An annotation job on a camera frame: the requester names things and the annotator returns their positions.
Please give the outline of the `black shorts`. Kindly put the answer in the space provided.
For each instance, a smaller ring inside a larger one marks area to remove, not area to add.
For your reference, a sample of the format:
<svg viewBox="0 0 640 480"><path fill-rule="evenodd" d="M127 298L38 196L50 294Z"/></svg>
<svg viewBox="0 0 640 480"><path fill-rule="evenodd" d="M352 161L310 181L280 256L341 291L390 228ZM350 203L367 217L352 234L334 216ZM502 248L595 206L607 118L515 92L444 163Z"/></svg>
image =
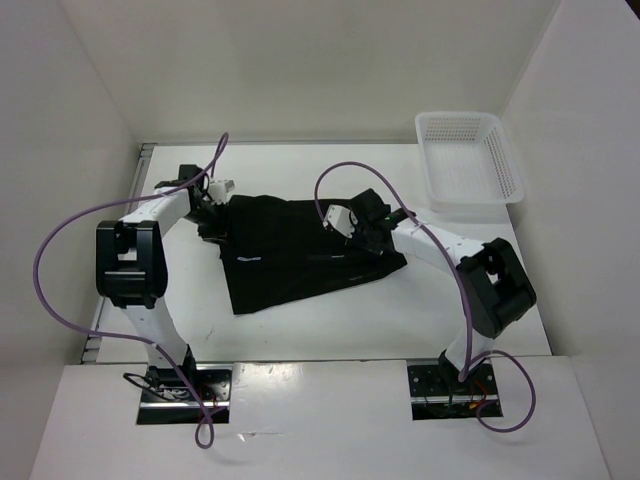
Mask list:
<svg viewBox="0 0 640 480"><path fill-rule="evenodd" d="M219 245L233 313L270 307L383 279L404 268L399 253L370 253L323 228L312 200L234 195Z"/></svg>

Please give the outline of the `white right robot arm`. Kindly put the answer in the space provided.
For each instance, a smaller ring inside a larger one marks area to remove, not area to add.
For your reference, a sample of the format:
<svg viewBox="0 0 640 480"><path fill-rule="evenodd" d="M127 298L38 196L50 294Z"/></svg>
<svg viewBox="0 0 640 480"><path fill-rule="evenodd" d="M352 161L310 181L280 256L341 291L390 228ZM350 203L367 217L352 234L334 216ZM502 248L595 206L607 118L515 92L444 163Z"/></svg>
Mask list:
<svg viewBox="0 0 640 480"><path fill-rule="evenodd" d="M512 245L483 242L435 227L408 211L395 211L368 189L346 207L332 205L325 224L353 246L376 255L399 253L453 276L461 288L465 326L443 352L440 385L460 393L474 379L481 355L537 303L536 292Z"/></svg>

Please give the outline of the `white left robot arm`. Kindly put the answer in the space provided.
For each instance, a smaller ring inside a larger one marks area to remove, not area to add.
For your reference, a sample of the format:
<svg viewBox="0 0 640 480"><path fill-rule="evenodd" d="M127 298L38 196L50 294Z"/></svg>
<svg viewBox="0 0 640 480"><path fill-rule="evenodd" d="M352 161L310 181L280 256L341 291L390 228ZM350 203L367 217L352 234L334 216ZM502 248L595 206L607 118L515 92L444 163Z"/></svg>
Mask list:
<svg viewBox="0 0 640 480"><path fill-rule="evenodd" d="M181 219L197 226L202 240L225 236L227 204L235 182L213 180L193 164L178 178L156 184L149 200L96 229L96 287L129 319L145 345L151 377L175 398L196 394L200 376L188 343L178 333L164 299L168 267L163 237Z"/></svg>

